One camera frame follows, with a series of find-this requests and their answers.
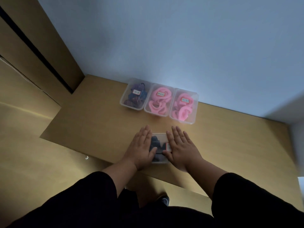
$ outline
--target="white label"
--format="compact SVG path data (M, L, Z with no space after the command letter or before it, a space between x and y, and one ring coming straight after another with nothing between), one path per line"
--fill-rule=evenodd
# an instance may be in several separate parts
M133 93L136 94L136 95L140 95L141 91L139 91L139 90L133 90Z
M171 146L170 146L169 143L166 143L166 150L167 150L167 151L170 151L170 152L172 151L172 150L171 150Z
M187 99L187 98L182 98L181 101L186 102L186 103L189 103L189 102L190 102L190 100Z
M157 95L158 95L158 96L161 96L161 97L164 97L164 96L165 96L165 93L158 91L158 92L157 92Z

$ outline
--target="black sleeve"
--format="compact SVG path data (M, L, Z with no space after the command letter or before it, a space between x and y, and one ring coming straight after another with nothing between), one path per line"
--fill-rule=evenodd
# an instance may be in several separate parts
M53 196L8 227L92 227L117 219L116 187L110 176L94 172Z
M303 224L304 213L253 182L234 173L217 181L212 201L216 220L230 226Z

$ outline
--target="wooden table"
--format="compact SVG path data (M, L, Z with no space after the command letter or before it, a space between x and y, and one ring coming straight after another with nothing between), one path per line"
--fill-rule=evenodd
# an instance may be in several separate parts
M199 103L193 125L180 124L121 106L126 86L86 76L41 138L115 163L142 126L149 124L154 133L164 133L171 125L179 125L204 159L303 210L287 125L204 103ZM143 172L206 195L190 175L171 164L151 165Z

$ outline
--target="shoe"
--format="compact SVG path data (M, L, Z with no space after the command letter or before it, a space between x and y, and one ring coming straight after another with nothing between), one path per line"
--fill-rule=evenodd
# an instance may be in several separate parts
M164 203L166 206L169 206L170 203L170 199L168 197L168 195L162 195L160 196L157 201L160 201L161 203Z

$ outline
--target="clear plastic box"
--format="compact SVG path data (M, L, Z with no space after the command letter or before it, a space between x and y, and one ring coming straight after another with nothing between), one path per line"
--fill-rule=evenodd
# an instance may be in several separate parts
M169 117L181 123L193 124L196 118L199 95L183 89L175 89Z
M152 83L132 78L120 99L120 104L131 109L142 110L148 99Z
M169 115L173 95L173 87L154 83L148 95L144 110L150 114L167 117Z
M165 133L154 133L151 138L151 145L149 151L157 147L156 154L152 163L155 164L166 164L169 163L169 160L162 154L163 150L168 150L171 152L171 147L168 142L167 134Z

